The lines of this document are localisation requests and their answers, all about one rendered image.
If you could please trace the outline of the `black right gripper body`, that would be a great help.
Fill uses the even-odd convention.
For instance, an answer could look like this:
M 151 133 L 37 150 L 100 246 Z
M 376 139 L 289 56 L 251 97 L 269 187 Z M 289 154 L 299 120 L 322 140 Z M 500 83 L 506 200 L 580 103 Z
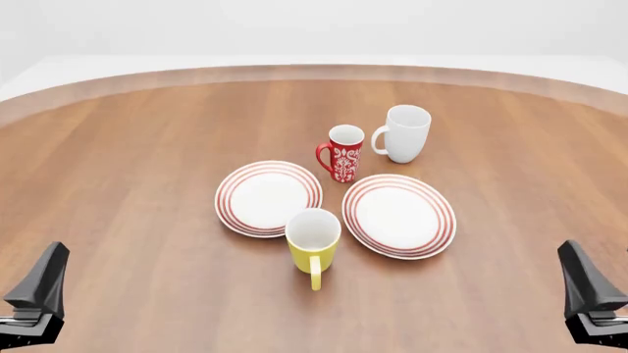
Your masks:
M 628 316 L 595 312 L 576 314 L 565 325 L 577 344 L 628 346 Z

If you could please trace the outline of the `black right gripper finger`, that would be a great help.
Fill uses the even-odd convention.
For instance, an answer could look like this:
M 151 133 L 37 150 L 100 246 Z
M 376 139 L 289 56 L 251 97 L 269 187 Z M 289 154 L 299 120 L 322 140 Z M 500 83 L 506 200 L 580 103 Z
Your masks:
M 575 240 L 557 249 L 564 287 L 566 320 L 577 314 L 617 311 L 628 305 L 628 295 L 614 286 Z

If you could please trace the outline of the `white plate with red rings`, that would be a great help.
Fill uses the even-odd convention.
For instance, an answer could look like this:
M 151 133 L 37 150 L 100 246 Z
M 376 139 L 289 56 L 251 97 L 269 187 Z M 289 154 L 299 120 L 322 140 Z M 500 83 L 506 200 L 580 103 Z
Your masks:
M 286 161 L 247 164 L 223 179 L 215 193 L 215 211 L 224 226 L 248 237 L 285 235 L 291 217 L 319 208 L 323 188 L 308 170 Z
M 447 200 L 429 184 L 394 174 L 367 176 L 344 194 L 346 228 L 363 246 L 404 261 L 439 255 L 456 234 Z

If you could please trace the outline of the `yellow and white mug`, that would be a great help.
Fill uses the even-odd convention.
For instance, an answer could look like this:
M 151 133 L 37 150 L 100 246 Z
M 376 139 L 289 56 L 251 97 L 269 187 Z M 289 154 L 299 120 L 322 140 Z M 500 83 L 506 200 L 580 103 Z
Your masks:
M 320 290 L 322 273 L 334 261 L 341 224 L 330 211 L 307 208 L 288 221 L 285 237 L 295 266 L 310 275 L 311 289 Z

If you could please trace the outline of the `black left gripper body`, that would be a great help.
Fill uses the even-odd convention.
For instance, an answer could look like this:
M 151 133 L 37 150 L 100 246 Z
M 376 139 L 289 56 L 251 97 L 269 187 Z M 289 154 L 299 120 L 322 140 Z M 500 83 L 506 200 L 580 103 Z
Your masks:
M 22 312 L 24 316 L 0 317 L 0 348 L 20 348 L 53 344 L 64 320 L 40 311 Z

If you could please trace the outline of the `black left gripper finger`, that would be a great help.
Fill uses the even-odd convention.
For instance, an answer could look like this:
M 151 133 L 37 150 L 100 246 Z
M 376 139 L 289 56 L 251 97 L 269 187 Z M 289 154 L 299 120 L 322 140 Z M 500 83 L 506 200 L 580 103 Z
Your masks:
M 52 242 L 30 272 L 4 296 L 13 306 L 14 320 L 38 320 L 43 314 L 65 317 L 63 285 L 70 250 Z

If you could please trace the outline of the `red patterned mug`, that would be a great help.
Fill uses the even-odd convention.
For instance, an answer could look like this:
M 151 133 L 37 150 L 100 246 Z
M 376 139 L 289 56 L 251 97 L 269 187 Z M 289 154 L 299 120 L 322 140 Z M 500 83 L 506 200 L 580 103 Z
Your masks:
M 329 131 L 329 141 L 317 146 L 315 150 L 317 161 L 330 173 L 334 181 L 346 183 L 355 180 L 364 137 L 364 131 L 357 126 L 334 126 Z M 329 164 L 321 158 L 324 149 L 330 152 Z

